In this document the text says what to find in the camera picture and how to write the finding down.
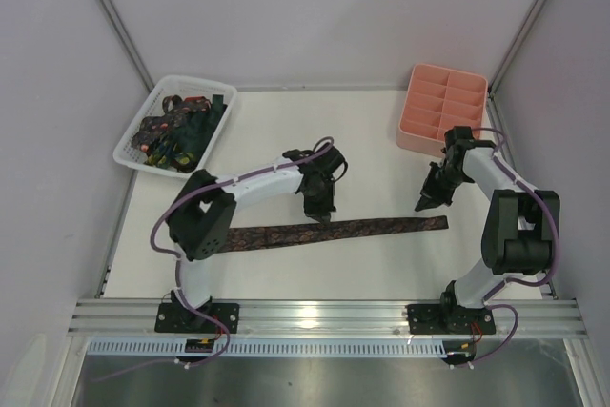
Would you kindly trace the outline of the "dark brown floral tie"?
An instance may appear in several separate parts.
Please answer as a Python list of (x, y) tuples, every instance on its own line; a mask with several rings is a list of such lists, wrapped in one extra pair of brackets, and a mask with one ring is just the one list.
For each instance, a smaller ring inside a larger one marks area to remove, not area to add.
[(445, 215), (385, 217), (295, 225), (230, 228), (221, 253), (271, 250), (298, 245), (370, 237), (448, 230)]

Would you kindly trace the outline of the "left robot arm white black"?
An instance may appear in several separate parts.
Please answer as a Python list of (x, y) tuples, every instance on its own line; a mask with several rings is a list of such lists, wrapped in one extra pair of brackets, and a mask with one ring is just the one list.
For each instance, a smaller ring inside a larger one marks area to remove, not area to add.
[(301, 194), (305, 216), (328, 223), (336, 210), (335, 174), (344, 175), (347, 168), (333, 139), (325, 137), (311, 150), (288, 150), (246, 173), (193, 173), (151, 234), (154, 250), (175, 257), (174, 301), (189, 312), (211, 302), (208, 259), (226, 245), (237, 212), (272, 197)]

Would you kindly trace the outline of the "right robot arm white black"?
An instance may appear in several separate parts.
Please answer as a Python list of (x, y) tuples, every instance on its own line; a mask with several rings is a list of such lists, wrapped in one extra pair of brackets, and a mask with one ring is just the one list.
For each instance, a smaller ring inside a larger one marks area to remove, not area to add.
[(475, 132), (469, 126), (445, 132), (443, 157), (431, 163), (416, 209), (451, 206), (460, 185), (477, 185), (489, 200), (480, 260), (448, 284), (435, 308), (409, 307), (415, 334), (426, 318), (437, 333), (463, 335), (474, 323), (486, 328), (493, 322), (490, 299), (511, 284), (546, 285), (559, 265), (559, 195), (530, 184), (501, 157), (499, 145)]

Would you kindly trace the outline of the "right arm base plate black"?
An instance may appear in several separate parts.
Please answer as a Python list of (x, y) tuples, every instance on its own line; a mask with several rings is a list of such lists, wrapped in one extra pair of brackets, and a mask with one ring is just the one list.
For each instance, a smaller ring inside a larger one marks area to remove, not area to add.
[(406, 308), (410, 333), (413, 335), (466, 336), (473, 330), (484, 335), (496, 332), (489, 309), (470, 309), (440, 303), (417, 303)]

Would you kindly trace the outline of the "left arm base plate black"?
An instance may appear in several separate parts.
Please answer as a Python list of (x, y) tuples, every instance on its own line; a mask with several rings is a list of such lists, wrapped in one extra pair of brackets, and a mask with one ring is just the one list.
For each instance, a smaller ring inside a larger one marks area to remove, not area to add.
[[(238, 303), (208, 301), (198, 312), (222, 323), (230, 333), (237, 331)], [(157, 309), (154, 331), (159, 334), (215, 334), (216, 324), (185, 309), (178, 301), (162, 302)]]

